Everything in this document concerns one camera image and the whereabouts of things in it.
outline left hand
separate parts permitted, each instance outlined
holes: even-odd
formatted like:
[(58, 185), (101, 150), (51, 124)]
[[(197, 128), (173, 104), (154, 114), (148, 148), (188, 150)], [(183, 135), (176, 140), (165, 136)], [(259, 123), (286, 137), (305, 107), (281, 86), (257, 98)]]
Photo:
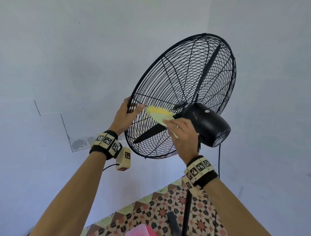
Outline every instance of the left hand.
[(109, 128), (109, 130), (116, 132), (118, 136), (130, 127), (135, 117), (145, 108), (144, 104), (140, 104), (131, 114), (127, 114), (129, 100), (130, 97), (124, 99)]

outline fan guard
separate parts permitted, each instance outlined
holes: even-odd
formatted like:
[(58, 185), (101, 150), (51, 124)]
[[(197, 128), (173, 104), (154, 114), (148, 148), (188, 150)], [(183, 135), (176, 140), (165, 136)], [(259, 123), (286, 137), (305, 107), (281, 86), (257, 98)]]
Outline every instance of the fan guard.
[[(196, 100), (221, 114), (235, 84), (235, 58), (225, 40), (206, 33), (188, 37), (159, 56), (137, 83), (129, 104), (135, 102), (162, 107), (173, 111), (177, 115), (175, 118), (180, 117), (181, 111), (194, 103), (203, 69), (219, 46), (219, 52), (200, 86)], [(129, 147), (145, 158), (161, 159), (176, 155), (167, 130), (134, 143), (138, 136), (156, 124), (143, 110), (125, 132)]]

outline black fan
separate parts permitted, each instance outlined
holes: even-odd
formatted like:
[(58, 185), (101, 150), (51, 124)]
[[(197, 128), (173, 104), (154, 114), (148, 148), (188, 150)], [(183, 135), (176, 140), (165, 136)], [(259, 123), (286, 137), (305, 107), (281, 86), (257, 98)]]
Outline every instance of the black fan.
[[(194, 35), (167, 49), (147, 69), (131, 95), (128, 112), (132, 112), (132, 102), (173, 111), (174, 118), (192, 121), (199, 134), (198, 150), (201, 143), (216, 147), (231, 131), (220, 114), (231, 96), (235, 77), (235, 58), (227, 42), (212, 34)], [(125, 137), (130, 148), (145, 158), (177, 154), (167, 129), (145, 111), (136, 117)], [(182, 232), (174, 212), (167, 214), (173, 236), (187, 235), (191, 201), (192, 194), (187, 191)]]

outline right hand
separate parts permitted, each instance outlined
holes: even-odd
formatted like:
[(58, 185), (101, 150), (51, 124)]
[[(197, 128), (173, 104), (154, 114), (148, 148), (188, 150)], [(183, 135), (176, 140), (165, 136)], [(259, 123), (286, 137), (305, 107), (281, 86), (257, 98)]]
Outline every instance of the right hand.
[(163, 122), (167, 125), (169, 135), (172, 138), (179, 157), (187, 165), (192, 158), (199, 155), (197, 151), (198, 134), (191, 121), (185, 118), (179, 118), (176, 120), (163, 120)]

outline white wall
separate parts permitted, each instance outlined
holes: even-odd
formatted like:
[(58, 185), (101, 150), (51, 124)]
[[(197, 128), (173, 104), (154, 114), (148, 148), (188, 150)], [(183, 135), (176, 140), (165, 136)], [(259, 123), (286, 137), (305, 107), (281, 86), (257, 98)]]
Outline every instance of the white wall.
[(213, 0), (208, 32), (237, 63), (221, 173), (272, 235), (309, 235), (311, 2)]
[[(72, 152), (70, 143), (105, 130), (163, 51), (206, 32), (209, 5), (0, 0), (1, 234), (30, 231), (88, 155), (88, 149)], [(175, 181), (183, 170), (177, 156), (136, 155), (124, 173), (107, 169), (86, 225)]]

